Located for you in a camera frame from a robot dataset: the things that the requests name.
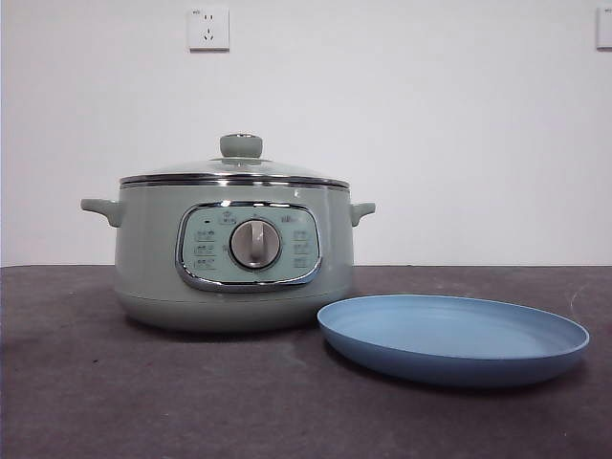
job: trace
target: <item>dark countertop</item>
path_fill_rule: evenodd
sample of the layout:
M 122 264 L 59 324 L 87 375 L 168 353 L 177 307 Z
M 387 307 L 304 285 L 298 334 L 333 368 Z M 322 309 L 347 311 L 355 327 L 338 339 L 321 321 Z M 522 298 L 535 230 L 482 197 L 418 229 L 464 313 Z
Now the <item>dark countertop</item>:
M 476 296 L 584 325 L 580 365 L 445 389 L 346 360 L 315 324 L 165 332 L 125 317 L 109 266 L 2 270 L 2 457 L 610 458 L 612 268 L 358 267 L 356 295 Z

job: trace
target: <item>control dial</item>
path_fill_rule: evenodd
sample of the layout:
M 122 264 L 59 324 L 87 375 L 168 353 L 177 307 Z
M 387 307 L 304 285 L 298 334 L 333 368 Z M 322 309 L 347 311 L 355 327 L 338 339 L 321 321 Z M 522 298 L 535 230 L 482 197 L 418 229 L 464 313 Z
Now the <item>control dial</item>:
M 262 220 L 248 220 L 231 235 L 229 249 L 234 259 L 252 270 L 266 268 L 280 251 L 280 237 L 274 227 Z

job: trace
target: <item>cooker handle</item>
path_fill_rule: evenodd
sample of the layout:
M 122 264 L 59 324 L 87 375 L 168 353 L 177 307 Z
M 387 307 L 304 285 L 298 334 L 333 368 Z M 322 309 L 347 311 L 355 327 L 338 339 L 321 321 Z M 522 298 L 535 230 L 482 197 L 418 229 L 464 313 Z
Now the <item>cooker handle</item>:
M 363 204 L 351 204 L 351 223 L 356 227 L 360 223 L 362 216 L 376 211 L 376 204 L 374 203 L 363 203 Z
M 108 199 L 81 199 L 80 208 L 104 215 L 108 219 L 108 224 L 113 228 L 121 226 L 123 205 L 118 201 L 109 201 Z

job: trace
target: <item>plastic plate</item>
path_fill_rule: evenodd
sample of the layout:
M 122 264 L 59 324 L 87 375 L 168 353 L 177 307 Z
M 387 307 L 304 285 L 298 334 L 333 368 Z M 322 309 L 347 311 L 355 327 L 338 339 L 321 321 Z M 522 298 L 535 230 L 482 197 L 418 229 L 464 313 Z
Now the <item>plastic plate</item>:
M 342 355 L 421 383 L 504 387 L 546 381 L 576 364 L 589 334 L 572 320 L 486 299 L 378 295 L 317 315 Z

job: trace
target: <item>control panel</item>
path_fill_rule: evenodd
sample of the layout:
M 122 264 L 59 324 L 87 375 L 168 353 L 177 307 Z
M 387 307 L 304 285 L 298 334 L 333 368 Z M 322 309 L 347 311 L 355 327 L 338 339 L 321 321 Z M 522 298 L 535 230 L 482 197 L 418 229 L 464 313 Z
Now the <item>control panel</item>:
M 210 291 L 260 292 L 309 282 L 321 258 L 307 208 L 269 202 L 197 205 L 181 223 L 176 250 L 181 278 Z

